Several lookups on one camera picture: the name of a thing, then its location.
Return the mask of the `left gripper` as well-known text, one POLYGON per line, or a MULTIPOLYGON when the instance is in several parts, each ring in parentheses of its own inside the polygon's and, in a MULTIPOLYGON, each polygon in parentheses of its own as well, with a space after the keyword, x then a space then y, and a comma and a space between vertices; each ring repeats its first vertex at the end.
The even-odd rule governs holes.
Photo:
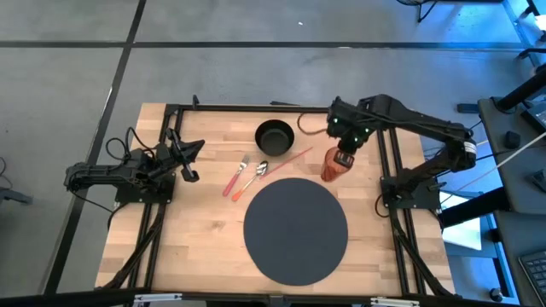
POLYGON ((159 144, 157 158, 162 172, 174 170, 182 166, 181 174, 185 182, 197 182, 200 178, 197 171, 190 167, 195 162, 197 155, 205 145, 204 141, 183 142, 179 133, 167 128, 165 137, 171 141, 169 146, 159 144))

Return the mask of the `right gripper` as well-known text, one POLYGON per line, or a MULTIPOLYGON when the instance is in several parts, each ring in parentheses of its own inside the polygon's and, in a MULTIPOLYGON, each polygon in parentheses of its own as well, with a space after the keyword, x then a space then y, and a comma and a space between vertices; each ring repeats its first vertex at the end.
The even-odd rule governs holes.
POLYGON ((365 114, 362 104, 352 105, 336 96, 328 109, 327 134, 339 138, 338 149, 334 154, 334 162, 343 167, 352 167, 353 154, 368 141, 372 129, 368 123, 371 120, 365 114))

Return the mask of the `orange transparent cup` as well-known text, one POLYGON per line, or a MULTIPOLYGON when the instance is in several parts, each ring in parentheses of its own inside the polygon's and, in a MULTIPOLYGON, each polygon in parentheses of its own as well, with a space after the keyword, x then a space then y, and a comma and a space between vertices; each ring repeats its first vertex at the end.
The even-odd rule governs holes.
POLYGON ((321 172, 321 179, 324 182, 333 182, 351 169, 351 167, 343 167, 334 162, 334 154, 337 149, 337 147, 333 147, 325 153, 321 172))

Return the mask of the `thin red chopstick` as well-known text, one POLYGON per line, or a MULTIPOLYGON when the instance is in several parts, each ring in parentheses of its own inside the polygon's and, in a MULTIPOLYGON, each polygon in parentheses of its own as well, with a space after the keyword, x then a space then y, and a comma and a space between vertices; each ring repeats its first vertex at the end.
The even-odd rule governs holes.
POLYGON ((298 159, 299 157, 307 154, 308 152, 310 152, 314 147, 309 147, 307 148, 306 150, 302 151, 301 153, 297 153, 296 155, 294 155, 293 157, 283 161, 282 163, 280 163, 279 165, 275 166, 273 169, 269 170, 266 172, 266 174, 264 175, 264 178, 267 177, 268 175, 272 174, 273 172, 275 171, 278 171, 279 169, 281 169, 283 166, 285 165, 288 165, 290 163, 292 163, 293 161, 295 161, 296 159, 298 159))

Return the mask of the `black bowl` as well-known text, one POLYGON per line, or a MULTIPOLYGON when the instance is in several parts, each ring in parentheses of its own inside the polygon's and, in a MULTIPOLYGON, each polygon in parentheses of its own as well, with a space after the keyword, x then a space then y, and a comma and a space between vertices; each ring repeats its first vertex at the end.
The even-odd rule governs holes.
POLYGON ((293 146, 295 135, 293 128, 285 121, 270 119, 258 126, 254 138, 264 154, 277 157, 293 146))

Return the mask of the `orange-handled metal spoon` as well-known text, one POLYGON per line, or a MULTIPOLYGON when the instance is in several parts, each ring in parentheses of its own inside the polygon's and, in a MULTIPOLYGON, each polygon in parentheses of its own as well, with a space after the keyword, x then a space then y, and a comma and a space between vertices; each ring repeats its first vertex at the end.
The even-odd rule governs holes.
POLYGON ((264 160, 260 162, 257 167, 254 176, 242 187, 240 188, 236 193, 234 193, 231 197, 232 201, 238 201, 240 197, 244 194, 244 192, 248 189, 248 187, 259 177, 263 176, 267 170, 268 170, 269 162, 264 160))

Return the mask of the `round dark grey placemat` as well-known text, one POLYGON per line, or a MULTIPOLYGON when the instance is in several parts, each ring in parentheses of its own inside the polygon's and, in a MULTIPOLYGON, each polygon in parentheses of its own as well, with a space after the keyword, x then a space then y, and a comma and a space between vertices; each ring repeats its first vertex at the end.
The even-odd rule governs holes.
POLYGON ((340 202, 321 184, 285 178, 253 197, 243 236, 263 275, 287 286, 308 286, 339 266, 348 245, 348 223, 340 202))

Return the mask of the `grey desk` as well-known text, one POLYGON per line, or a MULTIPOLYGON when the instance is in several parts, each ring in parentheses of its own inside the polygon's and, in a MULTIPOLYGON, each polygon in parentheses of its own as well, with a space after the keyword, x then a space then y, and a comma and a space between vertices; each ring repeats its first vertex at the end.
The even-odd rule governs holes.
POLYGON ((546 215, 496 211, 494 217, 520 304, 546 307, 519 261, 526 254, 546 251, 546 215))
MULTIPOLYGON (((504 146, 504 136, 508 131, 519 134, 523 145, 539 136, 538 131, 521 116, 526 110, 522 105, 517 106, 512 113, 498 111, 489 99, 480 100, 478 106, 497 163, 510 155, 504 146)), ((498 169, 512 211, 546 215, 546 192, 529 180, 531 174, 542 169, 546 170, 546 137, 498 169)))

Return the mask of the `black computer mouse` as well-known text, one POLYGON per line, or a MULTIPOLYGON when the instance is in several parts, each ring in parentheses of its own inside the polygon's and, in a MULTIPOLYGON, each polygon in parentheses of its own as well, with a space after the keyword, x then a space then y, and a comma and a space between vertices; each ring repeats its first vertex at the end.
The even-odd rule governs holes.
POLYGON ((520 147, 520 143, 521 143, 520 134, 511 130, 505 133, 504 139, 503 139, 503 145, 505 148, 518 149, 520 147))

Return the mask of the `black monitor pole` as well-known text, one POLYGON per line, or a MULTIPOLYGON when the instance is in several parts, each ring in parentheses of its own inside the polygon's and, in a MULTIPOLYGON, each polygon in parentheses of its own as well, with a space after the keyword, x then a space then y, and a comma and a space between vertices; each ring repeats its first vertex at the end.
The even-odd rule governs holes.
POLYGON ((494 102, 495 107, 502 113, 511 113, 520 103, 528 100, 546 87, 546 64, 540 66, 536 73, 522 85, 512 90, 506 96, 494 102))

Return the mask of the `dark laptop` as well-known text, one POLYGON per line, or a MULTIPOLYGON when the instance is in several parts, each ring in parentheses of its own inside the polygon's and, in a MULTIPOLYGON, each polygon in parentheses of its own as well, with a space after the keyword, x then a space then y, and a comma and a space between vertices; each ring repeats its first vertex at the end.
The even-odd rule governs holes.
POLYGON ((525 107, 521 113, 523 120, 538 134, 546 132, 546 102, 523 101, 523 105, 525 107))

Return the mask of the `black office chair base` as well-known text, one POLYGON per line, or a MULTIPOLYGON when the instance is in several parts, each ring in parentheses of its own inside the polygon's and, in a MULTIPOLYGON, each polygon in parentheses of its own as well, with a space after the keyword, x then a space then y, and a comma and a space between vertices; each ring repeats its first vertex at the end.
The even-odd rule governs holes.
POLYGON ((524 45, 521 59, 546 66, 546 0, 507 0, 511 21, 524 45))

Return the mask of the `black keyboard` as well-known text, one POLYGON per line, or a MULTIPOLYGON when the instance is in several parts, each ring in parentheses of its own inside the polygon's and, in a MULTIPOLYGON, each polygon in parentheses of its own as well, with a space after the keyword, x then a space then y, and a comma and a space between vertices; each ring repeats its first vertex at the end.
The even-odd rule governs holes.
POLYGON ((546 251, 526 254, 519 261, 534 291, 546 300, 546 251))

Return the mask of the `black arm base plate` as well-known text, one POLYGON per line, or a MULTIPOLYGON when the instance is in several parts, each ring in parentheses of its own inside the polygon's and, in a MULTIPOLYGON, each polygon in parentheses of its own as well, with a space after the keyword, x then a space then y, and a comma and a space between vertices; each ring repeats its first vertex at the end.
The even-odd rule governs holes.
POLYGON ((159 180, 159 188, 139 188, 129 183, 117 189, 114 200, 119 203, 169 204, 172 201, 176 174, 171 172, 159 180))
POLYGON ((381 193, 386 206, 395 209, 437 209, 442 185, 433 177, 416 185, 415 189, 398 188, 395 177, 380 180, 381 193))

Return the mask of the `black aluminium table frame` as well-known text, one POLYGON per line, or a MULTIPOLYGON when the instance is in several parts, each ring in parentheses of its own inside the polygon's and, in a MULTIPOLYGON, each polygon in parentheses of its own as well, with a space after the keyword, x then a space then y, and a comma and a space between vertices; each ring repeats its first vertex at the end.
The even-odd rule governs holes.
POLYGON ((376 198, 380 177, 398 166, 414 167, 423 160, 420 137, 406 130, 372 136, 357 152, 353 169, 328 185, 348 222, 348 246, 334 272, 309 286, 284 286, 263 275, 243 242, 243 216, 252 197, 266 184, 285 177, 319 181, 320 165, 334 140, 298 134, 292 157, 310 152, 253 183, 238 201, 222 196, 223 185, 248 154, 253 163, 262 156, 254 131, 268 119, 307 128, 326 124, 324 107, 181 105, 177 115, 169 106, 145 103, 136 124, 145 142, 173 127, 182 137, 206 142, 196 161, 200 180, 178 179, 157 244, 143 256, 136 285, 153 293, 181 293, 183 299, 237 300, 270 306, 302 304, 370 304, 376 297, 419 301, 436 307, 453 298, 454 285, 438 220, 422 209, 400 211, 399 222, 415 240, 429 269, 422 275, 397 240, 392 224, 378 216, 376 198))

